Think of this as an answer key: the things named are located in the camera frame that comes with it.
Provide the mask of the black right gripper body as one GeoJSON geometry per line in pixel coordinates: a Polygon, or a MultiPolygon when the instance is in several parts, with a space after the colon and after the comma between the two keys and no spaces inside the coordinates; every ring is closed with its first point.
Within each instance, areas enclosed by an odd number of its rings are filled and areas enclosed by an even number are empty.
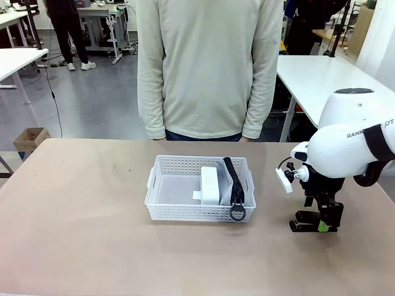
{"type": "Polygon", "coordinates": [[[299,181],[304,194],[308,198],[317,196],[329,196],[334,199],[344,184],[344,178],[329,178],[320,173],[313,172],[307,181],[299,181]]]}

